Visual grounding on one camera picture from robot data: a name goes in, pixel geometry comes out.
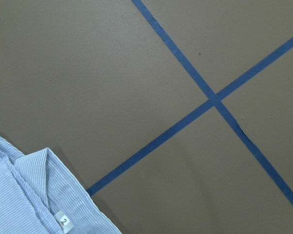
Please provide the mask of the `light blue striped shirt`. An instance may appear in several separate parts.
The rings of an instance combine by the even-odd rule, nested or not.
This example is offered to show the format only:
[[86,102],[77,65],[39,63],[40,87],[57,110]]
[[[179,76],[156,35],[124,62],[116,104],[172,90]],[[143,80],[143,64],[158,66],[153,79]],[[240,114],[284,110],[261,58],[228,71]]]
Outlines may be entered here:
[[0,234],[118,234],[50,148],[25,155],[0,136]]

